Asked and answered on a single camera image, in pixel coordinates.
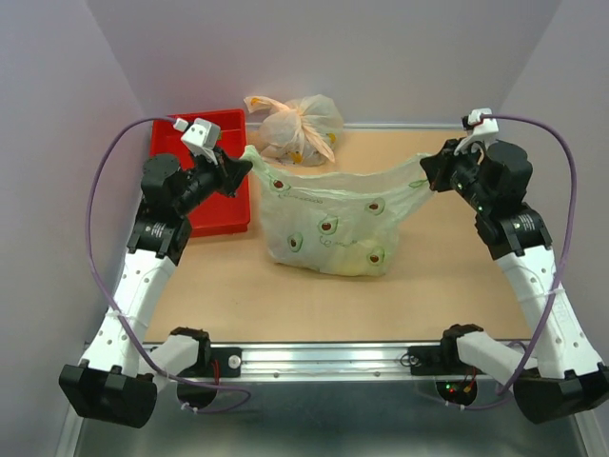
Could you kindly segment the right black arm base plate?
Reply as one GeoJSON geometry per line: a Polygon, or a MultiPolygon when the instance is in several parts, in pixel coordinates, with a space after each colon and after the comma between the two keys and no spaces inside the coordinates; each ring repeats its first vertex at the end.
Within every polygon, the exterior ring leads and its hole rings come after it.
{"type": "Polygon", "coordinates": [[[441,345],[410,346],[399,362],[414,376],[465,375],[474,370],[459,358],[455,348],[441,345]]]}

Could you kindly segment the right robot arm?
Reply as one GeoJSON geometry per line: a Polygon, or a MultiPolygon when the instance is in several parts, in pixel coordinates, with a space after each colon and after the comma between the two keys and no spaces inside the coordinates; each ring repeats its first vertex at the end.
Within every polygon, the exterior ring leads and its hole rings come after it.
{"type": "Polygon", "coordinates": [[[557,274],[552,239],[524,197],[533,167],[524,149],[447,140],[421,160],[431,190],[456,191],[475,211],[475,228],[521,305],[533,335],[525,351],[476,325],[446,330],[438,360],[491,376],[521,413],[541,424],[590,410],[608,399],[608,367],[587,340],[557,274]]]}

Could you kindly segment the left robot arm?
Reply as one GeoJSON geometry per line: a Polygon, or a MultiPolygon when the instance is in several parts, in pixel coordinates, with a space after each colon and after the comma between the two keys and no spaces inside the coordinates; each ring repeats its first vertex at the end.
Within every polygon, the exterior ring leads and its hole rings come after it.
{"type": "Polygon", "coordinates": [[[236,194],[252,165],[222,149],[183,169],[164,153],[143,166],[142,200],[128,238],[123,271],[108,311],[77,365],[66,365],[59,386],[75,413],[86,419],[140,428],[160,391],[183,382],[181,372],[217,374],[207,332],[176,328],[152,352],[143,347],[148,324],[190,238],[189,214],[208,197],[236,194]]]}

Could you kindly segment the red plastic tray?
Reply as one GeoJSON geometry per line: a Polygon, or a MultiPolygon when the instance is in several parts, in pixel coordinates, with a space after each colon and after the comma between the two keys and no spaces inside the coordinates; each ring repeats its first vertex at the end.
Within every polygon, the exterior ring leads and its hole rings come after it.
{"type": "MultiPolygon", "coordinates": [[[[180,117],[189,123],[201,118],[217,125],[221,135],[216,146],[228,157],[239,158],[246,146],[246,120],[242,109],[183,113],[180,117]]],[[[220,184],[221,179],[213,173],[207,159],[196,159],[181,141],[182,133],[169,122],[155,121],[152,125],[149,155],[171,153],[177,157],[187,175],[187,202],[194,201],[193,192],[201,188],[220,184]]],[[[231,235],[247,231],[250,223],[250,198],[247,180],[244,180],[233,197],[214,190],[189,213],[194,237],[231,235]]]]}

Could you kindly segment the green avocado print plastic bag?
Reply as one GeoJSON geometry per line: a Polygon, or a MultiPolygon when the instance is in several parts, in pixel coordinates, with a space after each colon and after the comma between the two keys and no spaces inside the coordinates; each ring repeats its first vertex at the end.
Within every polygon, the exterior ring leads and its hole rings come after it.
{"type": "Polygon", "coordinates": [[[432,196],[419,153],[382,172],[300,176],[246,147],[261,187],[259,218],[268,252],[283,265],[339,276],[382,276],[401,223],[432,196]]]}

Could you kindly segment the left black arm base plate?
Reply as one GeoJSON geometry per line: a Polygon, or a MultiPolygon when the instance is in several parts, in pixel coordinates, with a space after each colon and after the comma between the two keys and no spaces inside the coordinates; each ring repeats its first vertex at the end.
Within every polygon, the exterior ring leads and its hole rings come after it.
{"type": "Polygon", "coordinates": [[[182,370],[179,375],[188,378],[233,379],[241,376],[243,350],[239,347],[212,347],[209,362],[195,363],[182,370]]]}

